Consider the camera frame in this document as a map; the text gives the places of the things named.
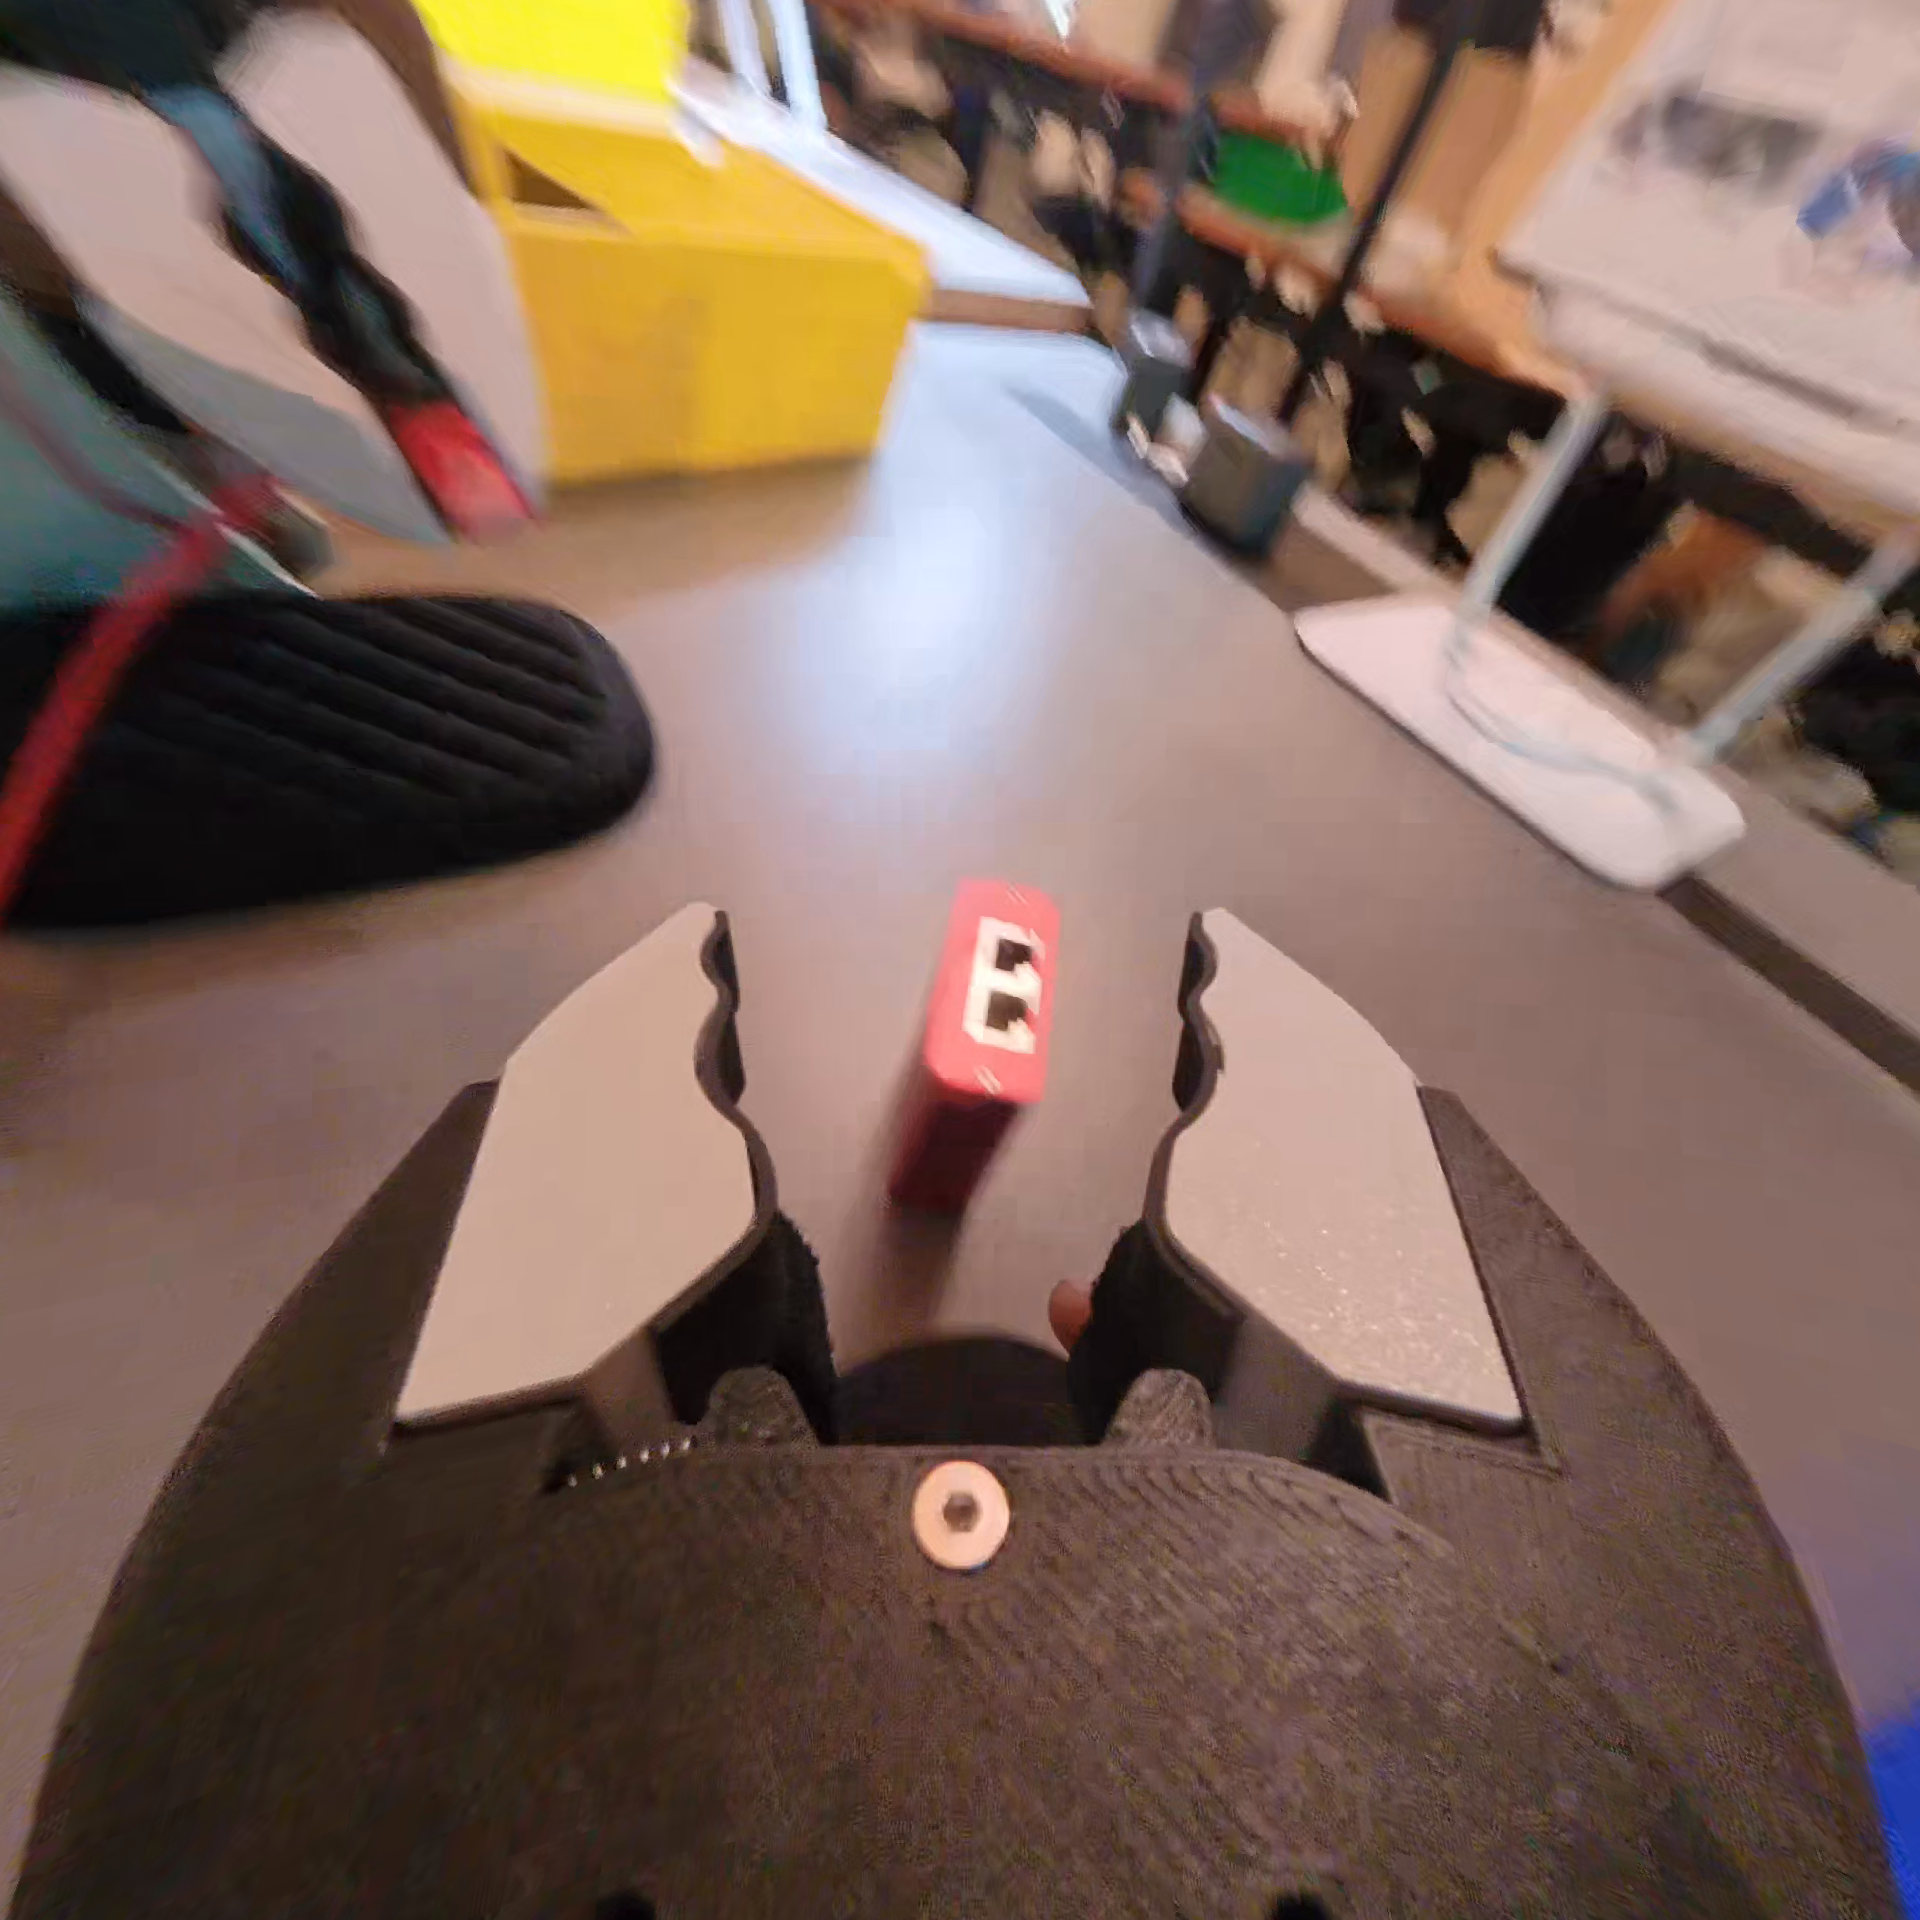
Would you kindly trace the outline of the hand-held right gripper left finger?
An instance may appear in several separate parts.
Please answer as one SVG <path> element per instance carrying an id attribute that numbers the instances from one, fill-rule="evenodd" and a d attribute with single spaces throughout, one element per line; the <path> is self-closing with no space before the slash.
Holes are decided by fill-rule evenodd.
<path id="1" fill-rule="evenodd" d="M 778 1346 L 778 1184 L 740 1111 L 729 917 L 691 902 L 593 973 L 497 1081 L 398 1424 L 577 1405 L 697 1424 Z"/>

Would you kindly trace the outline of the black padded wrist rest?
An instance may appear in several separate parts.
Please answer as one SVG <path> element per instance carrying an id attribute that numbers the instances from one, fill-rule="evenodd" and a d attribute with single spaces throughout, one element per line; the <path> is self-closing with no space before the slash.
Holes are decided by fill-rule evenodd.
<path id="1" fill-rule="evenodd" d="M 233 591 L 171 613 L 88 734 L 8 928 L 138 928 L 569 848 L 656 734 L 577 614 L 478 593 Z"/>

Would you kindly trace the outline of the grey desk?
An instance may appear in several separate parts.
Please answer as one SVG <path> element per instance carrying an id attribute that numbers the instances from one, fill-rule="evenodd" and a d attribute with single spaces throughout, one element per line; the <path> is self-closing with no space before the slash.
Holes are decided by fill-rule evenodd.
<path id="1" fill-rule="evenodd" d="M 1916 1700 L 1916 1095 L 1653 896 L 1594 881 L 1309 662 L 1098 465 L 1113 362 L 931 326 L 868 464 L 340 537 L 344 591 L 585 617 L 656 722 L 636 816 L 507 870 L 4 938 L 4 1894 L 65 1695 L 257 1334 L 445 1102 L 691 902 L 844 1356 L 1045 1333 L 1138 1213 L 1192 912 L 1458 1095 L 1741 1453 L 1866 1720 Z M 961 1216 L 886 1197 L 964 879 L 1061 912 L 1048 1087 Z"/>

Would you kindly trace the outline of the tan printed poster board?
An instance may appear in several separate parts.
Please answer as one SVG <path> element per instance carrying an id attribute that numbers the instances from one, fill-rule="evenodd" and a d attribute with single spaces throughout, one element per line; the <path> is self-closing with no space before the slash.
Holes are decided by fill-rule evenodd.
<path id="1" fill-rule="evenodd" d="M 1916 4 L 1538 4 L 1473 56 L 1369 297 L 1916 524 Z"/>

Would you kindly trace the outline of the green box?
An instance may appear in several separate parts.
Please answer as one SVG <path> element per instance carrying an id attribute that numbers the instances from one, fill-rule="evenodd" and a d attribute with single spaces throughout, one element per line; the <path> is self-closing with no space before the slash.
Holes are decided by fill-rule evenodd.
<path id="1" fill-rule="evenodd" d="M 1324 225 L 1349 209 L 1330 159 L 1280 136 L 1225 127 L 1216 133 L 1211 194 L 1245 220 Z"/>

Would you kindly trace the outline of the thick black pole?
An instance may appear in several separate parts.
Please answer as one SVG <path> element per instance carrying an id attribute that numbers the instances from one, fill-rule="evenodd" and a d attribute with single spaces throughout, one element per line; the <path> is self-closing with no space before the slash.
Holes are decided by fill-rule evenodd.
<path id="1" fill-rule="evenodd" d="M 1277 423 L 1292 428 L 1312 390 L 1312 380 L 1329 361 L 1337 341 L 1339 326 L 1346 318 L 1346 302 L 1358 292 L 1369 255 L 1377 246 L 1379 233 L 1386 225 L 1387 209 L 1401 192 L 1408 168 L 1417 159 L 1425 133 L 1445 97 L 1451 68 L 1465 46 L 1473 46 L 1483 2 L 1451 2 L 1430 33 L 1430 60 L 1419 93 L 1408 108 L 1394 148 L 1377 180 L 1377 192 L 1366 201 L 1361 224 L 1354 233 L 1349 252 L 1339 261 L 1337 273 L 1321 297 L 1320 305 L 1298 341 L 1296 362 L 1290 383 L 1280 397 Z"/>

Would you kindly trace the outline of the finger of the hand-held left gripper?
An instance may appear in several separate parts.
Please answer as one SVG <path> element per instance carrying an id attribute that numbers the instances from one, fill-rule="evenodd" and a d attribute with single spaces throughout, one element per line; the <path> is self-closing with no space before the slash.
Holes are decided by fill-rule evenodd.
<path id="1" fill-rule="evenodd" d="M 217 233 L 216 175 L 184 133 L 108 86 L 8 71 L 2 173 L 88 321 L 176 413 L 372 532 L 449 540 L 365 397 Z"/>
<path id="2" fill-rule="evenodd" d="M 400 71 L 333 10 L 260 10 L 225 56 L 254 125 L 340 202 L 354 252 L 531 498 L 545 397 L 507 244 Z"/>

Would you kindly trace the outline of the black pole clamp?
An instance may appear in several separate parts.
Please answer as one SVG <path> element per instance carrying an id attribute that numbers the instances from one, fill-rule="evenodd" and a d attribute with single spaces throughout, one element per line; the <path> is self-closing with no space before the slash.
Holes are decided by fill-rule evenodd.
<path id="1" fill-rule="evenodd" d="M 1121 396 L 1110 429 L 1128 439 L 1140 433 L 1154 440 L 1168 409 L 1187 396 L 1193 349 L 1174 319 L 1138 308 L 1121 335 Z"/>

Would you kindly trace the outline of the dark grey box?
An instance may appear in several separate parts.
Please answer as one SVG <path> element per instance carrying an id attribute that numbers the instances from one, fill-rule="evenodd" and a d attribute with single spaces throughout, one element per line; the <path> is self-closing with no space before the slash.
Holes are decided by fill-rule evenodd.
<path id="1" fill-rule="evenodd" d="M 1188 525 L 1222 553 L 1259 562 L 1284 534 L 1312 480 L 1312 455 L 1269 415 L 1209 397 L 1187 480 L 1174 492 Z"/>

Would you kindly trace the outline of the red ethernet splitter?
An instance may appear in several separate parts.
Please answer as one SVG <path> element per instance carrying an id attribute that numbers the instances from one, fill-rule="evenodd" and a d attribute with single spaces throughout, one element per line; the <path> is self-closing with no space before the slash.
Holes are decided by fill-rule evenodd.
<path id="1" fill-rule="evenodd" d="M 1048 1087 L 1061 912 L 1041 888 L 964 879 L 905 1077 L 886 1199 L 961 1216 Z"/>

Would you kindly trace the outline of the yellow plastic bin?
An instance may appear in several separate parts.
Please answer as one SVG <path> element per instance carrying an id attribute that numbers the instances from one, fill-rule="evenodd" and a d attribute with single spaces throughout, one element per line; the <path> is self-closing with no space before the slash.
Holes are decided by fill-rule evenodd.
<path id="1" fill-rule="evenodd" d="M 660 105 L 688 56 L 691 2 L 418 2 L 433 40 L 488 73 Z"/>
<path id="2" fill-rule="evenodd" d="M 683 108 L 445 71 L 561 489 L 873 450 L 923 248 Z"/>

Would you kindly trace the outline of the person's left forearm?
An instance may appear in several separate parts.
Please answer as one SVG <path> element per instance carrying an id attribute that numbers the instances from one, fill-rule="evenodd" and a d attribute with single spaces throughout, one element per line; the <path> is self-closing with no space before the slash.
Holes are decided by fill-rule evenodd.
<path id="1" fill-rule="evenodd" d="M 193 424 L 80 318 L 2 292 L 2 617 L 112 601 L 266 470 Z"/>

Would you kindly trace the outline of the wooden table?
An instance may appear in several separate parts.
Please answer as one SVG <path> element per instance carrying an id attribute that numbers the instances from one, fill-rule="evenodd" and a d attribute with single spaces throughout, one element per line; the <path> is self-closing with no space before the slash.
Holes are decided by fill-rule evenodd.
<path id="1" fill-rule="evenodd" d="M 1254 287 L 1275 273 L 1301 280 L 1315 297 L 1329 292 L 1346 253 L 1344 229 L 1269 224 L 1236 213 L 1203 184 L 1178 199 L 1174 233 L 1204 261 L 1234 261 L 1233 276 Z M 1574 396 L 1580 376 L 1538 348 L 1522 325 L 1483 319 L 1456 279 L 1379 279 L 1366 273 L 1354 292 L 1390 328 L 1419 335 L 1429 348 L 1485 372 L 1545 393 Z"/>

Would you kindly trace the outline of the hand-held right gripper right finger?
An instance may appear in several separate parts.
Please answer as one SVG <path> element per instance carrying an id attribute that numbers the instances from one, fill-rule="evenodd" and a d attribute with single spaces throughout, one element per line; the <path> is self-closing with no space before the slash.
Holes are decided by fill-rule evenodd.
<path id="1" fill-rule="evenodd" d="M 1200 1305 L 1192 1368 L 1221 1425 L 1381 1408 L 1522 1429 L 1416 1072 L 1222 906 L 1192 918 L 1180 1013 L 1178 1120 L 1145 1224 Z"/>

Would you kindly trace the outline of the white document stand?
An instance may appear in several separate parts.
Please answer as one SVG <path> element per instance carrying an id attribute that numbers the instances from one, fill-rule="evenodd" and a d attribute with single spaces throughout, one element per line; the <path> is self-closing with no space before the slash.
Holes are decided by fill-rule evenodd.
<path id="1" fill-rule="evenodd" d="M 1718 761 L 1769 705 L 1853 640 L 1916 566 L 1916 524 L 1754 668 L 1689 730 L 1654 727 L 1497 613 L 1500 590 L 1594 450 L 1611 409 L 1580 390 L 1456 599 L 1387 593 L 1309 607 L 1296 637 L 1332 681 L 1381 711 L 1586 876 L 1660 893 L 1745 836 Z"/>

